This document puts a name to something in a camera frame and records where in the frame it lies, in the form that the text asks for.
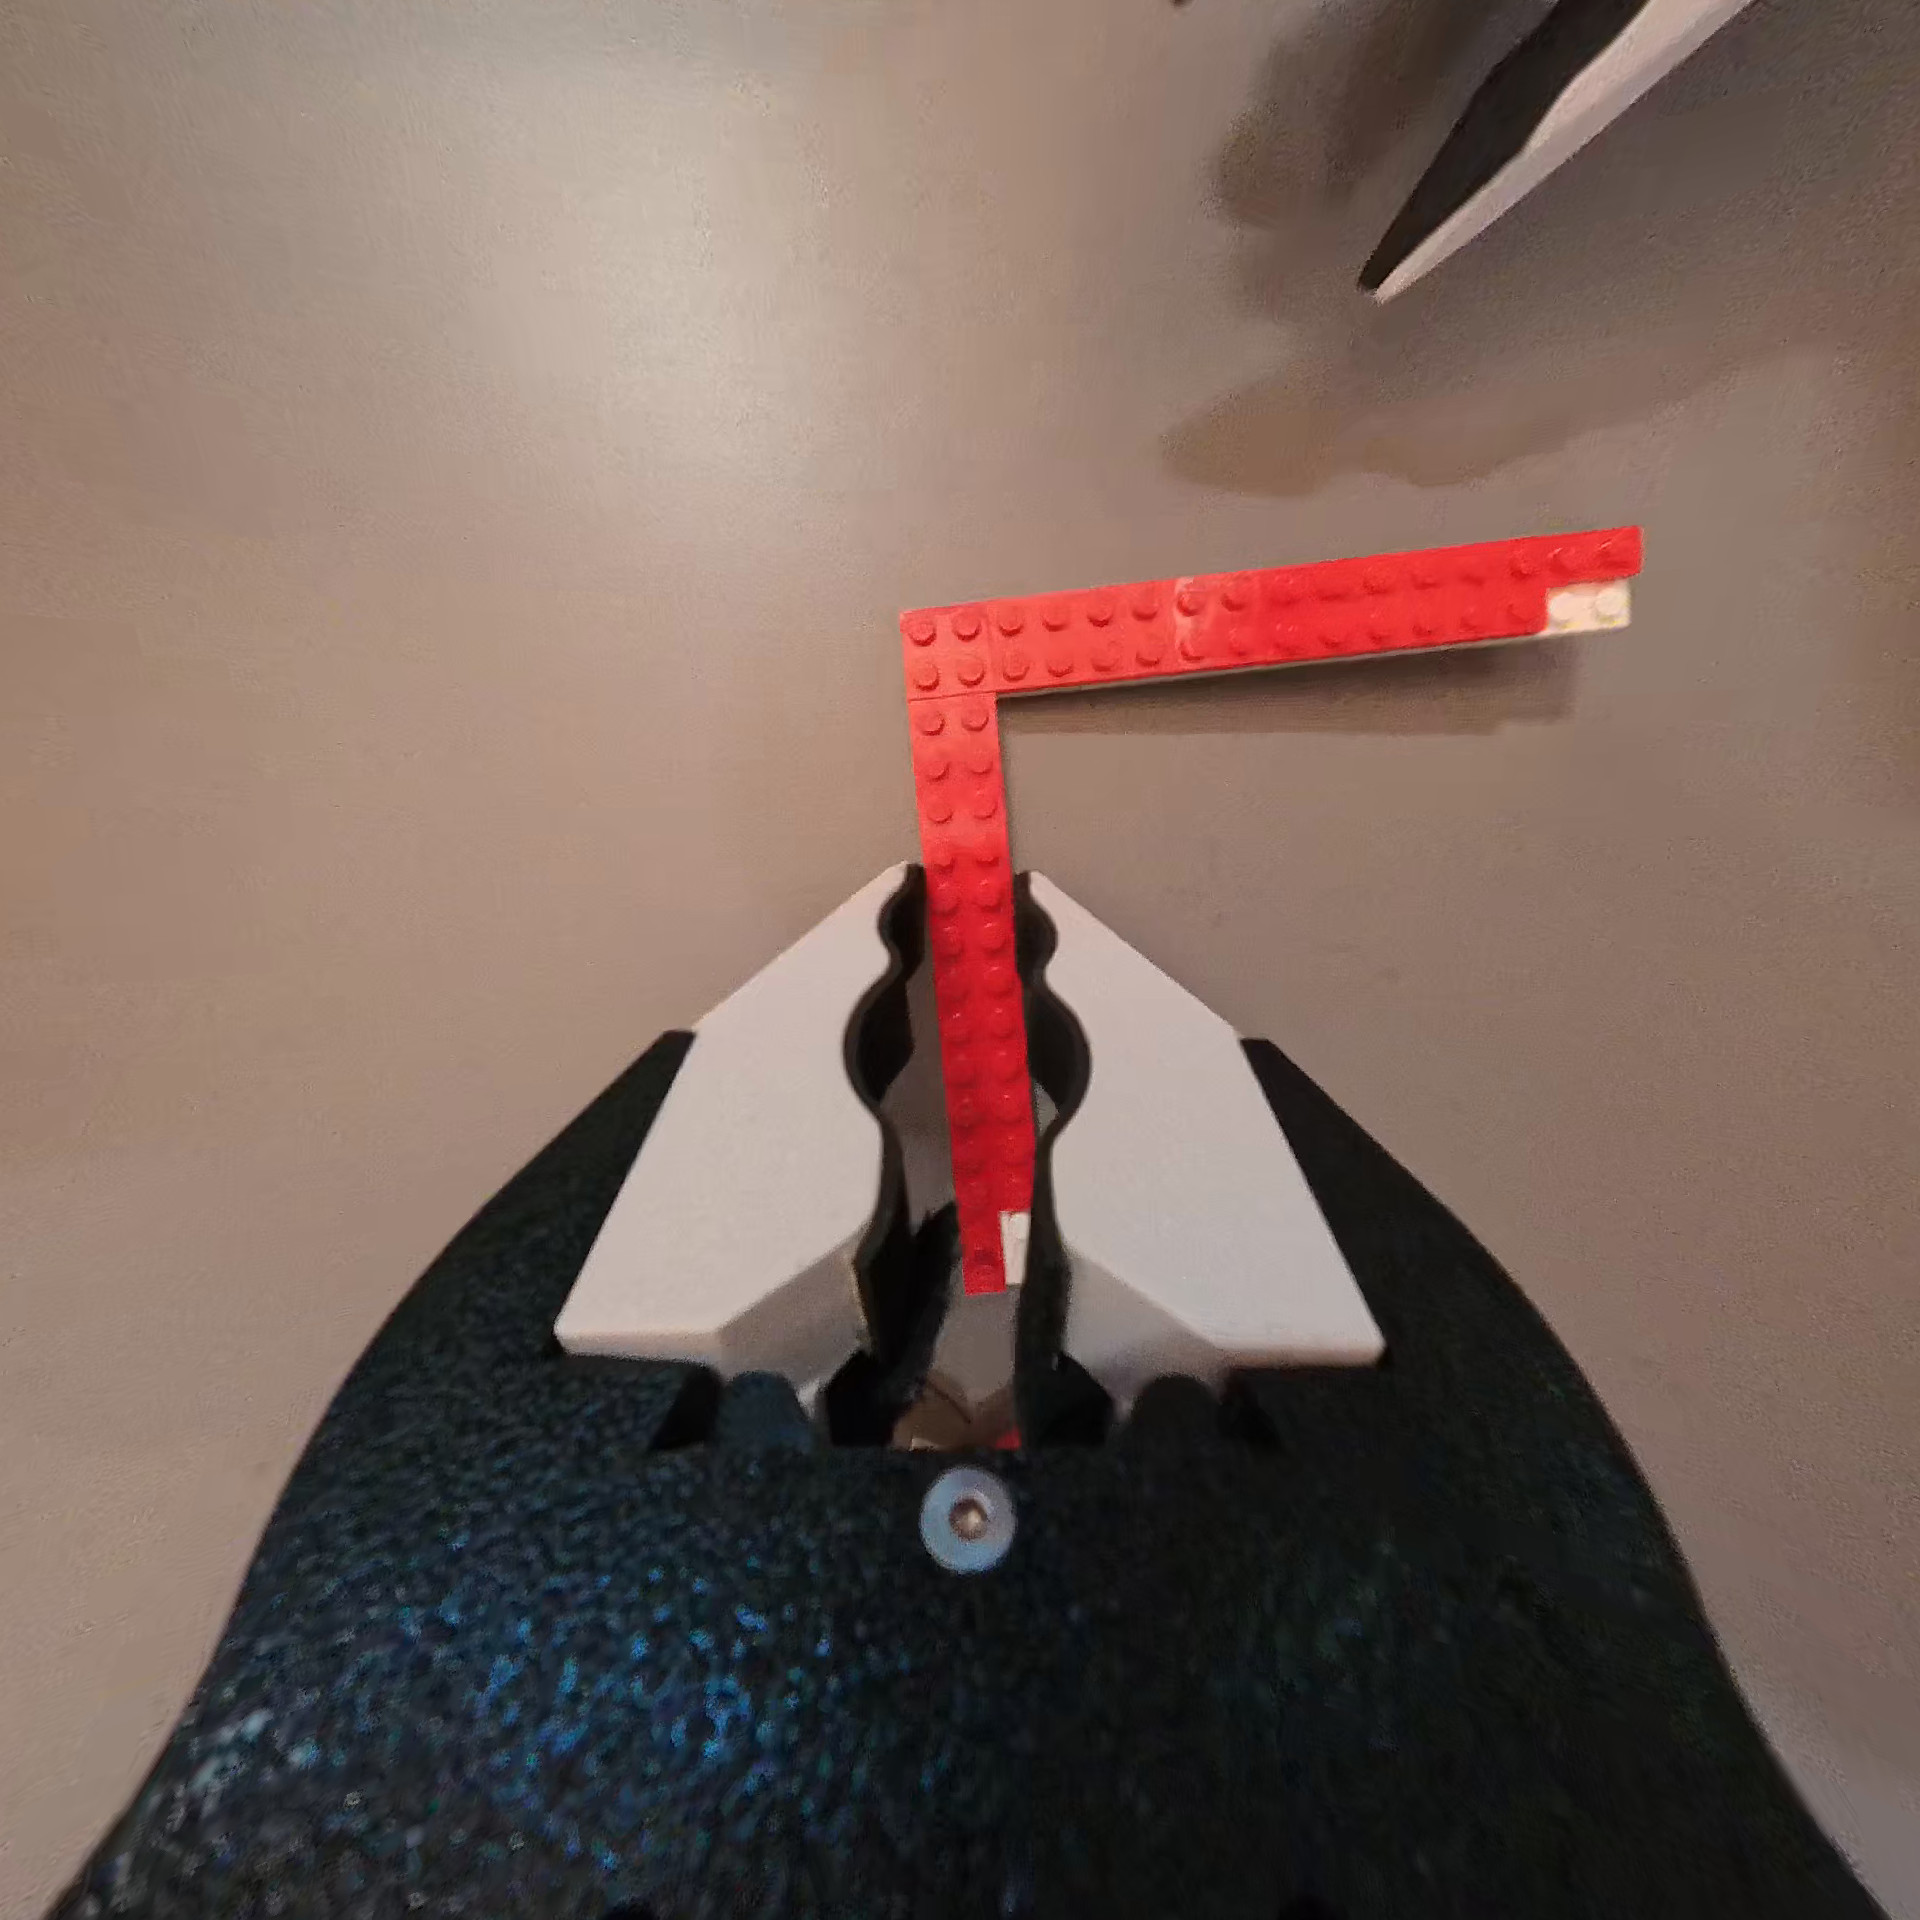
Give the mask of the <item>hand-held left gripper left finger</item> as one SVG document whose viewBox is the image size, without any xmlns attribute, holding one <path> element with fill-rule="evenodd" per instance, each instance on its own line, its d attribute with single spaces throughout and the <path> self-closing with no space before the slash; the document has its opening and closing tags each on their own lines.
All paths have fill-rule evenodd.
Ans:
<svg viewBox="0 0 1920 1920">
<path fill-rule="evenodd" d="M 574 1358 L 772 1370 L 820 1392 L 867 1347 L 858 1241 L 881 1215 L 885 1125 L 844 1030 L 916 900 L 891 862 L 720 997 L 553 1320 Z"/>
</svg>

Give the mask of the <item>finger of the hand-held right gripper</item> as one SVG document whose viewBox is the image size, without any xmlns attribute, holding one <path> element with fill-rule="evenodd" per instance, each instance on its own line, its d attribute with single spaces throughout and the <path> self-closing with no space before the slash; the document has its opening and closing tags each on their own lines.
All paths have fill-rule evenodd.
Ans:
<svg viewBox="0 0 1920 1920">
<path fill-rule="evenodd" d="M 1359 264 L 1359 292 L 1389 306 L 1437 273 L 1741 9 L 1741 0 L 1553 0 L 1463 99 Z"/>
</svg>

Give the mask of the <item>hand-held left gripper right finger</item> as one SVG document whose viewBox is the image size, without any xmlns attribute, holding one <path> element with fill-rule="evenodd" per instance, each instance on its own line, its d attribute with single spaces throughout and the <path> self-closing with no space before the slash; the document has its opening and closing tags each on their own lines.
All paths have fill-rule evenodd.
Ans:
<svg viewBox="0 0 1920 1920">
<path fill-rule="evenodd" d="M 1091 1376 L 1379 1368 L 1386 1329 L 1234 1020 L 1032 873 L 1088 1092 L 1053 1139 L 1065 1347 Z"/>
</svg>

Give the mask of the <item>red L-shaped Lego assembly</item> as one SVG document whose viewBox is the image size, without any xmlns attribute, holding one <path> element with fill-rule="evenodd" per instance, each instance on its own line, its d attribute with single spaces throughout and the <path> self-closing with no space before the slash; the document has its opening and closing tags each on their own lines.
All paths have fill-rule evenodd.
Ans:
<svg viewBox="0 0 1920 1920">
<path fill-rule="evenodd" d="M 1038 1161 L 996 704 L 1625 629 L 1638 565 L 1646 531 L 1608 526 L 899 611 L 970 1295 L 1018 1285 L 1002 1229 L 1025 1228 Z"/>
</svg>

